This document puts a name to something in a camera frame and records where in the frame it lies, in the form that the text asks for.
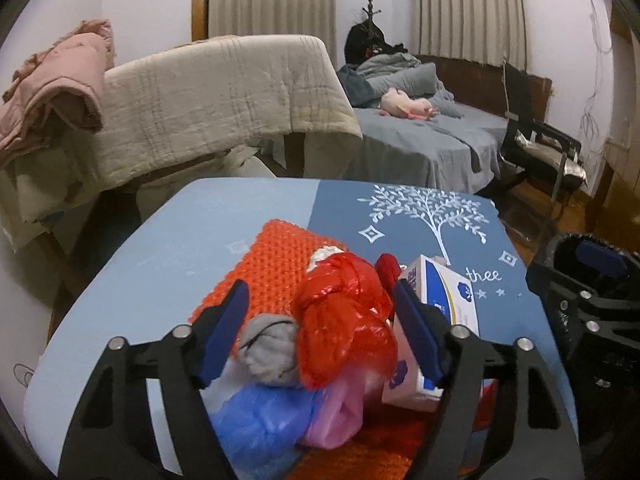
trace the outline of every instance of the blue table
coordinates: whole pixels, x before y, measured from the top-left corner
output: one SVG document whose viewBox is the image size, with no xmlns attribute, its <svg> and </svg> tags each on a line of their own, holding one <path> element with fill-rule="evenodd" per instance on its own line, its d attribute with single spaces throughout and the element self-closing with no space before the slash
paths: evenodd
<svg viewBox="0 0 640 480">
<path fill-rule="evenodd" d="M 114 335 L 136 344 L 185 322 L 279 218 L 345 242 L 374 262 L 441 255 L 474 282 L 481 336 L 533 340 L 558 380 L 576 426 L 574 398 L 526 268 L 493 204 L 475 196 L 407 186 L 302 179 L 215 178 L 184 188 L 153 215 L 94 279 L 62 322 L 27 390 L 28 437 L 54 472 L 86 381 Z M 159 387 L 149 384 L 164 465 L 177 470 Z"/>
</svg>

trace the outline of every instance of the tissue box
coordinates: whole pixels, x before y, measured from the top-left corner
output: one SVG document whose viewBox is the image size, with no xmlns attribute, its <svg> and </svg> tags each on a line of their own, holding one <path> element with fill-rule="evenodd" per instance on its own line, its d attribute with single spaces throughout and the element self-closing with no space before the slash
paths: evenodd
<svg viewBox="0 0 640 480">
<path fill-rule="evenodd" d="M 473 288 L 466 277 L 421 255 L 400 278 L 409 282 L 423 303 L 439 308 L 452 325 L 465 325 L 479 335 Z M 420 372 L 398 316 L 394 319 L 394 335 L 398 340 L 398 367 L 395 376 L 385 383 L 382 402 L 419 412 L 434 412 L 442 390 Z"/>
</svg>

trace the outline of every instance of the pink quilted jacket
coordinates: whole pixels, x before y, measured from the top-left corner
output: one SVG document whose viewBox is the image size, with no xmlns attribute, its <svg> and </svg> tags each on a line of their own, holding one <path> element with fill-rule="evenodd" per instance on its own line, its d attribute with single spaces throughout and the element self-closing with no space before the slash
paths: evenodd
<svg viewBox="0 0 640 480">
<path fill-rule="evenodd" d="M 0 168 L 49 143 L 43 126 L 52 112 L 69 126 L 100 129 L 104 73 L 113 56 L 108 20 L 91 20 L 27 59 L 2 96 Z"/>
</svg>

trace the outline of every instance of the tree illustration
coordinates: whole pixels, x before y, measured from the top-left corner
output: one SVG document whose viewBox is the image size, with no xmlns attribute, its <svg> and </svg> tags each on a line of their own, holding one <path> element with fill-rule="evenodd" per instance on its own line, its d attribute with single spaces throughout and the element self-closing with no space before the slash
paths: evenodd
<svg viewBox="0 0 640 480">
<path fill-rule="evenodd" d="M 480 237 L 483 244 L 486 243 L 486 234 L 478 224 L 488 224 L 489 221 L 478 212 L 480 203 L 463 198 L 454 191 L 375 184 L 371 197 L 359 198 L 358 201 L 367 202 L 373 208 L 369 217 L 375 224 L 385 216 L 399 214 L 422 220 L 435 235 L 447 265 L 451 262 L 442 241 L 443 226 L 463 227 Z"/>
</svg>

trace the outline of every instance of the cream blanket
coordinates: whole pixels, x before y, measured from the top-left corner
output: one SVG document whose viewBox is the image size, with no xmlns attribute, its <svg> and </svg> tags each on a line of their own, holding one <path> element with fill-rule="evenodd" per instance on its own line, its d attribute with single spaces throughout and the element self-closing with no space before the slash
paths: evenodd
<svg viewBox="0 0 640 480">
<path fill-rule="evenodd" d="M 105 78 L 102 130 L 65 129 L 0 172 L 0 221 L 14 248 L 49 214 L 201 155 L 300 132 L 304 176 L 341 178 L 362 140 L 324 44 L 311 36 L 204 41 Z"/>
</svg>

